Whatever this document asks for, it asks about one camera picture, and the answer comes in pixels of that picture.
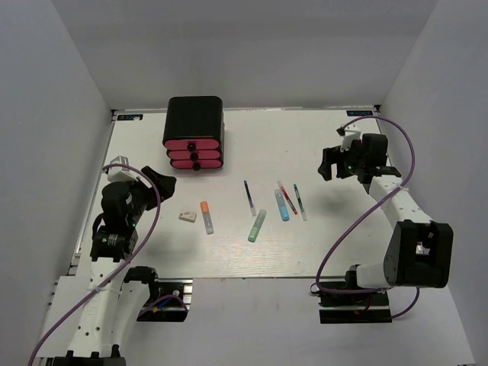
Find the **orange highlighter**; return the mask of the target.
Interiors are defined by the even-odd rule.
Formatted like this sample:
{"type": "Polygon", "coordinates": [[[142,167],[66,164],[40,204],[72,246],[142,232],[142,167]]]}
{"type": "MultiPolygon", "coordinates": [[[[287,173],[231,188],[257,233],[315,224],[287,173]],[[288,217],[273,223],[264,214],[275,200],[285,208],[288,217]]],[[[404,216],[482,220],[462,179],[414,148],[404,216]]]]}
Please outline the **orange highlighter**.
{"type": "Polygon", "coordinates": [[[213,226],[213,223],[211,220],[209,206],[208,206],[208,203],[206,201],[201,202],[201,212],[202,212],[202,217],[204,220],[204,226],[205,226],[205,230],[206,230],[207,235],[213,234],[214,233],[214,228],[213,228],[214,226],[213,226]]]}

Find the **pink top drawer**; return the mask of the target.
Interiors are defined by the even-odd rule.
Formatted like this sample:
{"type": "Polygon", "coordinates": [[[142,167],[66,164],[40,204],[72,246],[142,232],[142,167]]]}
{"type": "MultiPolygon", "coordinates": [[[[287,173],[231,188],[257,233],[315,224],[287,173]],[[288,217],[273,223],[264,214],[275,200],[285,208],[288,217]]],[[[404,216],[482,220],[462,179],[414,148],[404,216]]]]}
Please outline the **pink top drawer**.
{"type": "Polygon", "coordinates": [[[195,150],[217,149],[220,142],[215,139],[193,139],[193,140],[167,140],[163,146],[168,150],[195,150]]]}

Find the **red pen refill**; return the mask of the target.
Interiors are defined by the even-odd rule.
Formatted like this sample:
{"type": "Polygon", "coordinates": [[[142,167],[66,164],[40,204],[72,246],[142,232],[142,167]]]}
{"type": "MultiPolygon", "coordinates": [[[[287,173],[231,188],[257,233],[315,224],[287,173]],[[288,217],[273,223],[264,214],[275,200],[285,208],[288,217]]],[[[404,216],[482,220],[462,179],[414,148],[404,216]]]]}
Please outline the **red pen refill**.
{"type": "Polygon", "coordinates": [[[297,209],[296,209],[296,207],[294,206],[294,204],[293,204],[292,200],[290,199],[290,197],[289,197],[289,195],[288,195],[287,191],[285,190],[284,185],[282,184],[282,182],[281,182],[280,180],[278,180],[278,181],[277,181],[277,185],[278,185],[279,189],[281,190],[281,193],[284,195],[284,199],[285,199],[285,200],[286,200],[286,202],[289,204],[289,206],[290,206],[291,210],[293,211],[293,213],[294,213],[295,215],[297,215],[297,214],[298,214],[297,209]]]}

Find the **green pen refill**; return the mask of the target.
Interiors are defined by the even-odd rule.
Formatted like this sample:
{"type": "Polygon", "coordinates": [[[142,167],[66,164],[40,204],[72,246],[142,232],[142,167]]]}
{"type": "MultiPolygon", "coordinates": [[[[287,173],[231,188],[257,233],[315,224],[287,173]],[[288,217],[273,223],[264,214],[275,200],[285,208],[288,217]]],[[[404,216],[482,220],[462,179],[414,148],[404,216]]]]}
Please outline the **green pen refill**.
{"type": "Polygon", "coordinates": [[[307,221],[307,214],[306,214],[306,211],[304,209],[303,201],[302,201],[302,198],[301,198],[299,189],[297,187],[297,184],[294,184],[294,192],[295,192],[295,195],[296,195],[296,198],[297,198],[297,202],[298,202],[298,205],[299,205],[299,208],[300,208],[300,214],[302,216],[302,220],[303,221],[307,221]]]}

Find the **blue highlighter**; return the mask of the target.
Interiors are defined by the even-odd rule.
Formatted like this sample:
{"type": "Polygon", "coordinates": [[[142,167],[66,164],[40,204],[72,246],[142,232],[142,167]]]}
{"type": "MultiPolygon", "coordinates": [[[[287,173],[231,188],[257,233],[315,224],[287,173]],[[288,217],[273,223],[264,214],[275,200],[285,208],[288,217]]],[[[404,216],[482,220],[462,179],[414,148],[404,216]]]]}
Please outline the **blue highlighter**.
{"type": "Polygon", "coordinates": [[[290,216],[289,216],[286,204],[285,204],[285,199],[284,199],[284,195],[283,195],[282,191],[280,189],[275,189],[274,195],[275,195],[275,199],[277,201],[278,210],[279,210],[279,214],[281,216],[281,219],[283,221],[289,221],[290,216]]]}

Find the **green highlighter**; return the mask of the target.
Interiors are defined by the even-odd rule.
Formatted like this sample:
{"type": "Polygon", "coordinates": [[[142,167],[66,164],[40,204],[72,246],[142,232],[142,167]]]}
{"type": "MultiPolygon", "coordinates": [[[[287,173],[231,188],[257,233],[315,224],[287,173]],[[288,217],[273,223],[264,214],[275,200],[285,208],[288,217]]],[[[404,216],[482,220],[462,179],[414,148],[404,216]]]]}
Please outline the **green highlighter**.
{"type": "Polygon", "coordinates": [[[258,212],[258,215],[255,219],[255,222],[253,223],[251,231],[248,235],[248,241],[249,242],[255,242],[256,241],[258,234],[260,232],[260,229],[262,228],[262,224],[264,223],[264,220],[266,218],[266,215],[267,215],[267,211],[264,209],[261,209],[258,212]]]}

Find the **purple pen refill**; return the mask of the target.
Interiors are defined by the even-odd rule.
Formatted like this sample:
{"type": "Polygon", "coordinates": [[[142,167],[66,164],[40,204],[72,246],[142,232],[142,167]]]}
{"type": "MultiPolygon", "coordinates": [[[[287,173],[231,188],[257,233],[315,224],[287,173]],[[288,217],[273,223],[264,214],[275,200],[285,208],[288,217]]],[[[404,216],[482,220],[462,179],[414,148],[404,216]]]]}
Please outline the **purple pen refill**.
{"type": "Polygon", "coordinates": [[[257,216],[257,213],[256,213],[256,209],[255,209],[255,205],[252,201],[252,196],[251,196],[251,193],[250,193],[250,190],[249,190],[249,186],[248,186],[248,182],[246,180],[243,181],[243,184],[244,184],[244,187],[245,187],[245,190],[246,190],[246,196],[247,196],[247,199],[248,199],[248,202],[249,202],[249,207],[250,207],[250,210],[251,210],[251,214],[253,217],[256,217],[257,216]]]}

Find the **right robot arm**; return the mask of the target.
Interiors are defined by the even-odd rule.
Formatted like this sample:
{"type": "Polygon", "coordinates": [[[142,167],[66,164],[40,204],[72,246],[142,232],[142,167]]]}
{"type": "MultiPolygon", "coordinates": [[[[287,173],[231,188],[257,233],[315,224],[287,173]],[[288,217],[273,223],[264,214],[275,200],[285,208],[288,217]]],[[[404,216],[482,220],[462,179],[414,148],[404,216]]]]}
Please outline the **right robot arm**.
{"type": "Polygon", "coordinates": [[[427,215],[404,188],[405,179],[387,165],[387,137],[366,133],[353,137],[347,149],[325,148],[318,173],[327,181],[356,176],[376,201],[393,229],[384,257],[375,264],[353,265],[345,281],[317,287],[341,294],[352,303],[364,303],[372,293],[392,287],[443,288],[448,283],[454,232],[447,223],[427,215]]]}

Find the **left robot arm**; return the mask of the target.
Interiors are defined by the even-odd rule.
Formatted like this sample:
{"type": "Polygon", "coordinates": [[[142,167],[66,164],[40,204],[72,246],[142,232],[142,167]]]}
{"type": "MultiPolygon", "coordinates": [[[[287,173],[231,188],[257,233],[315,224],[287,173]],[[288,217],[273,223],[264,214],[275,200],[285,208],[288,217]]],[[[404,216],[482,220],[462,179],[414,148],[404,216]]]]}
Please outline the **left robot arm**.
{"type": "Polygon", "coordinates": [[[75,308],[81,316],[64,356],[54,365],[124,365],[125,345],[144,304],[161,295],[154,268],[131,266],[146,244],[136,231],[142,215],[160,210],[176,179],[148,166],[134,170],[111,163],[101,209],[92,227],[88,293],[75,308]]]}

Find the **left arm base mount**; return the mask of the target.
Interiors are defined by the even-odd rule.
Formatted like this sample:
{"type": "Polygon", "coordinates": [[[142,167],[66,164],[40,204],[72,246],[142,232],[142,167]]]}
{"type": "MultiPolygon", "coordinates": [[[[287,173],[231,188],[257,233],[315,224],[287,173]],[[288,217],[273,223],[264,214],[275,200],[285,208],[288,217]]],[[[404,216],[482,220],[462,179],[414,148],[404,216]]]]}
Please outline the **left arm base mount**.
{"type": "Polygon", "coordinates": [[[191,306],[192,279],[155,279],[149,299],[137,318],[139,323],[183,323],[191,306]]]}

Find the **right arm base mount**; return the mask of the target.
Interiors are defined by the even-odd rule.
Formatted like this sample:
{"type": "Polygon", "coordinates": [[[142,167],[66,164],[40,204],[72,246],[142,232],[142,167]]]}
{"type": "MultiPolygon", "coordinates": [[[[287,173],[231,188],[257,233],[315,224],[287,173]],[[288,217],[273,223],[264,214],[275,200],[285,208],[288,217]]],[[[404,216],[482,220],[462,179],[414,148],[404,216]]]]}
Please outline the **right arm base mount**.
{"type": "Polygon", "coordinates": [[[389,298],[386,294],[321,294],[321,324],[391,323],[389,298]]]}

